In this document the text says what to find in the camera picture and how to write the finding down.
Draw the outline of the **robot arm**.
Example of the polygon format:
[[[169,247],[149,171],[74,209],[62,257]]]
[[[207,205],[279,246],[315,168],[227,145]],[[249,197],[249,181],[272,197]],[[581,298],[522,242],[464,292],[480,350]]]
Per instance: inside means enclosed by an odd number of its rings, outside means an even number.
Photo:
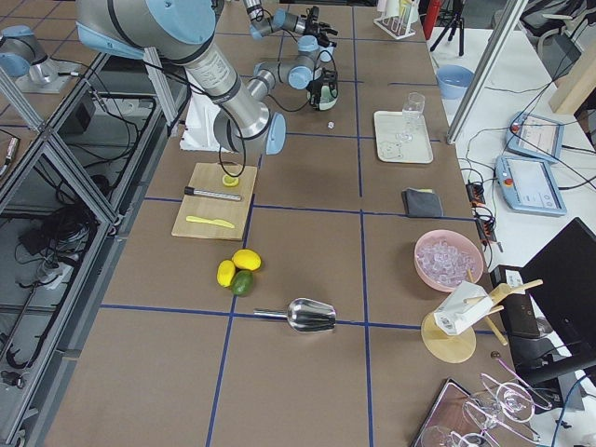
[[[284,9],[278,9],[274,15],[270,15],[259,0],[244,1],[244,6],[251,22],[251,35],[255,40],[284,31],[300,36],[314,36],[318,45],[323,48],[337,46],[330,36],[336,36],[338,32],[329,23],[318,20],[319,8],[316,6],[312,6],[305,15],[300,16]]]
[[[140,60],[152,47],[163,61],[182,66],[220,109],[213,132],[222,148],[276,155],[285,142],[286,122],[264,98],[285,84],[306,89],[315,99],[337,32],[319,21],[317,7],[302,16],[283,9],[267,16],[259,1],[248,1],[245,8],[254,38],[279,30],[300,36],[293,60],[258,64],[248,83],[214,41],[217,19],[211,1],[79,1],[76,26],[80,41],[96,51]]]

